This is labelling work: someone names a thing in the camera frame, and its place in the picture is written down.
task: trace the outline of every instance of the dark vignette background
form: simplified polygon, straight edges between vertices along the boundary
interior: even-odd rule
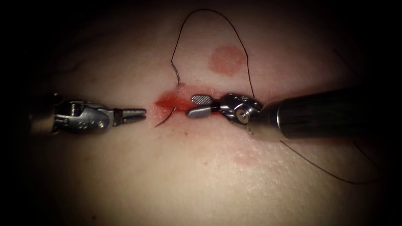
[[[146,5],[145,2],[130,2],[130,6],[135,4]],[[33,82],[40,78],[39,69],[44,66],[44,62],[49,60],[55,46],[67,34],[79,28],[86,21],[113,10],[115,7],[125,7],[127,4],[118,1],[99,0],[96,2],[22,2],[21,5],[14,7],[15,20],[11,22],[12,33],[12,62],[13,74],[6,76],[5,84],[11,84],[17,93],[16,101],[11,100],[11,107],[14,109],[24,108],[28,90],[35,90]],[[367,87],[373,90],[373,110],[378,111],[379,118],[373,119],[374,123],[385,123],[385,118],[393,118],[392,111],[397,109],[398,104],[394,99],[397,97],[396,89],[393,87],[394,79],[397,79],[400,72],[391,69],[390,58],[392,54],[388,49],[392,49],[395,42],[392,40],[391,21],[385,16],[389,12],[386,10],[392,6],[381,7],[377,2],[353,3],[352,1],[318,1],[306,0],[302,3],[292,3],[292,7],[310,8],[311,12],[325,20],[336,21],[345,28],[352,37],[359,43],[364,51],[367,71],[371,74],[366,77]],[[43,199],[41,193],[51,193],[46,187],[42,187],[40,193],[36,193],[27,187],[29,180],[20,177],[20,172],[24,169],[15,161],[18,154],[25,151],[24,134],[21,128],[25,121],[21,119],[21,112],[16,111],[11,115],[11,128],[13,138],[10,140],[9,152],[6,155],[6,162],[10,164],[5,171],[8,183],[6,186],[6,219],[12,225],[63,225],[63,219],[58,218],[58,210],[50,206],[62,205],[55,200]],[[396,137],[399,130],[399,123],[388,122],[383,127],[389,139]],[[374,225],[393,225],[396,221],[396,202],[395,195],[396,183],[398,179],[395,172],[396,157],[394,152],[389,153],[390,172],[388,198],[382,203],[382,212]]]

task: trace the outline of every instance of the wound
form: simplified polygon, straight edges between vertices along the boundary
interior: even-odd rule
[[[233,44],[219,46],[209,58],[208,68],[220,75],[233,76],[247,64],[246,54]]]
[[[182,82],[181,86],[162,93],[155,102],[155,106],[159,108],[158,112],[162,113],[165,117],[172,108],[176,108],[175,113],[185,113],[190,108],[197,106],[191,102],[191,96],[194,94],[211,95],[216,99],[219,99],[223,95],[222,92],[218,92],[210,87],[187,85]]]

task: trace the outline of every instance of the red bloodstain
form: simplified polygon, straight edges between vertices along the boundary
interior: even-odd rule
[[[209,58],[208,68],[218,74],[232,76],[247,64],[244,51],[235,45],[224,45],[214,49]]]
[[[213,98],[220,98],[223,95],[222,92],[218,92],[210,87],[181,83],[181,86],[160,95],[155,105],[169,110],[169,112],[172,108],[176,108],[175,112],[186,112],[188,109],[196,107],[196,105],[191,102],[191,96],[194,94],[211,95]]]

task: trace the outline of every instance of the skin surface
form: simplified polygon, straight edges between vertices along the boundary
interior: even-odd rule
[[[219,114],[191,120],[195,93],[283,98],[359,84],[363,62],[336,25],[276,5],[171,3],[128,6],[93,19],[60,44],[48,89],[110,108],[145,108],[147,120],[106,134],[30,140],[24,178],[66,225],[367,225],[382,182],[351,185],[279,141],[260,141]],[[334,53],[334,49],[353,70]],[[178,107],[163,125],[172,107]],[[345,180],[381,176],[375,139],[286,141]]]

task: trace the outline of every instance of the red circular mark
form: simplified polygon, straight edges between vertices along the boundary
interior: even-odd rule
[[[209,58],[208,67],[211,71],[232,76],[246,65],[246,55],[234,45],[219,46]]]

